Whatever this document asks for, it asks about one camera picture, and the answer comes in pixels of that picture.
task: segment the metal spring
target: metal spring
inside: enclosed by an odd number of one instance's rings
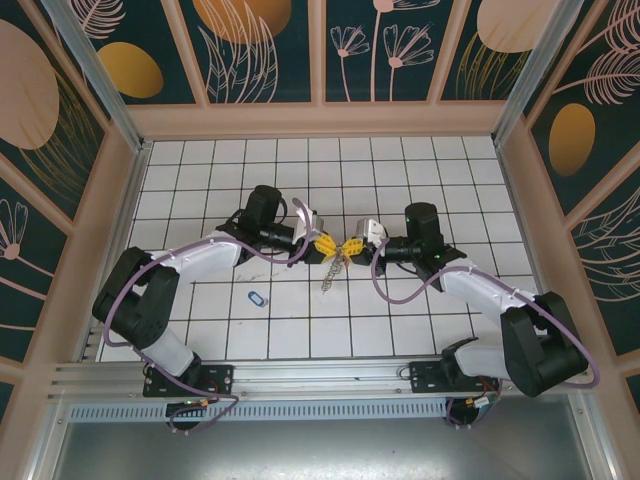
[[[342,271],[342,267],[344,266],[346,259],[347,258],[341,251],[336,254],[333,262],[331,262],[329,273],[327,273],[327,276],[324,277],[324,280],[322,281],[322,293],[326,293],[329,291],[329,289],[331,289],[331,287],[333,286],[333,279]]]

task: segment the black mounting bracket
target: black mounting bracket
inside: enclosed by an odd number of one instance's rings
[[[482,393],[485,388],[479,377],[458,375],[452,382],[440,360],[411,362],[409,381],[413,393]],[[497,379],[485,377],[485,381],[498,390],[500,384]]]
[[[233,365],[202,365],[198,381],[193,386],[198,390],[229,395],[233,387]],[[146,398],[197,397],[167,380],[153,367],[145,371],[142,395]]]

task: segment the yellow object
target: yellow object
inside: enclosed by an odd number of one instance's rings
[[[324,253],[325,255],[322,263],[326,262],[331,257],[334,257],[338,252],[336,242],[333,240],[333,238],[331,238],[331,235],[327,233],[323,233],[320,238],[316,239],[314,245],[316,247],[316,250],[318,250],[320,253]]]
[[[362,252],[363,248],[364,243],[362,243],[362,239],[353,237],[342,245],[341,250],[343,255],[350,259],[352,255],[358,255]]]
[[[209,30],[228,42],[257,43],[261,38],[251,25],[251,10],[260,28],[260,19],[275,37],[282,32],[291,18],[291,0],[193,0],[193,6]]]
[[[0,20],[0,138],[33,150],[49,141],[58,124],[56,72],[29,35]]]
[[[557,0],[483,0],[478,36],[494,52],[527,52],[538,43]]]
[[[551,166],[563,177],[576,173],[585,164],[596,138],[596,122],[589,109],[578,103],[558,112],[549,135]]]
[[[98,57],[120,93],[149,98],[162,90],[164,80],[160,67],[140,47],[114,42],[102,47]]]

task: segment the blue object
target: blue object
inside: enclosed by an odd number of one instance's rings
[[[267,303],[269,303],[269,300],[262,298],[258,292],[254,292],[253,290],[249,292],[249,300],[259,307],[265,307]]]

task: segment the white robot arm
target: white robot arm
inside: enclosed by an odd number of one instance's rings
[[[173,255],[172,252],[183,249],[153,254],[135,247],[126,250],[94,302],[93,315],[106,322],[116,299],[132,277],[145,265],[166,257],[136,282],[141,290],[126,292],[115,311],[111,329],[182,383],[189,386],[197,384],[200,358],[167,328],[179,289],[216,271],[240,265],[265,247],[288,252],[291,262],[295,260],[294,256],[299,257],[295,261],[305,263],[320,263],[324,259],[324,255],[315,249],[315,243],[310,243],[301,252],[307,228],[311,230],[310,240],[323,233],[322,218],[303,205],[301,208],[306,210],[310,226],[304,221],[301,209],[295,228],[276,223],[274,220],[281,204],[282,195],[277,189],[259,185],[249,196],[244,209],[197,242],[197,246],[181,254]],[[249,248],[243,248],[235,240]]]
[[[421,280],[435,279],[434,288],[463,300],[498,326],[501,338],[462,339],[443,350],[442,369],[451,384],[460,375],[501,378],[511,380],[523,393],[535,397],[587,369],[588,362],[581,353],[584,347],[579,348],[566,335],[578,338],[559,295],[505,291],[491,275],[479,274],[463,252],[444,243],[434,205],[409,205],[405,220],[407,236],[390,238],[374,220],[361,220],[356,237],[365,247],[351,260],[371,266],[375,258],[376,275],[382,275],[389,263],[411,263]],[[383,256],[376,255],[383,240]],[[541,311],[553,317],[554,322]]]
[[[201,374],[200,358],[167,328],[179,288],[215,271],[240,265],[264,247],[288,252],[290,258],[298,255],[308,264],[326,260],[322,249],[316,248],[316,242],[301,252],[307,227],[311,230],[311,239],[322,235],[322,219],[304,206],[311,219],[310,226],[302,218],[295,229],[275,223],[281,202],[278,190],[261,185],[252,192],[245,209],[236,212],[205,237],[200,246],[188,252],[174,256],[171,251],[154,255],[137,248],[125,251],[94,303],[94,316],[104,322],[115,299],[136,272],[169,254],[168,259],[139,279],[137,285],[145,287],[142,294],[126,293],[111,328],[183,384],[197,384]],[[466,255],[444,243],[433,205],[411,204],[405,209],[405,216],[407,236],[386,239],[384,256],[375,266],[376,273],[384,273],[388,263],[412,263],[417,275],[427,280],[445,267],[464,267],[442,274],[433,286],[469,303],[501,330],[502,338],[498,341],[463,339],[443,351],[442,362],[452,375],[451,382],[455,382],[456,375],[510,379],[525,394],[536,396],[587,368],[587,361],[575,346],[523,301],[535,302],[577,335],[561,297],[553,292],[535,296],[520,291],[521,297],[517,298],[487,278],[472,274],[473,263]],[[242,248],[232,241],[214,241],[221,235],[250,248]],[[387,237],[386,230],[374,220],[364,219],[358,223],[356,237],[362,240],[363,249],[352,255],[351,260],[371,265],[381,239]],[[538,336],[536,329],[546,330],[547,334]]]

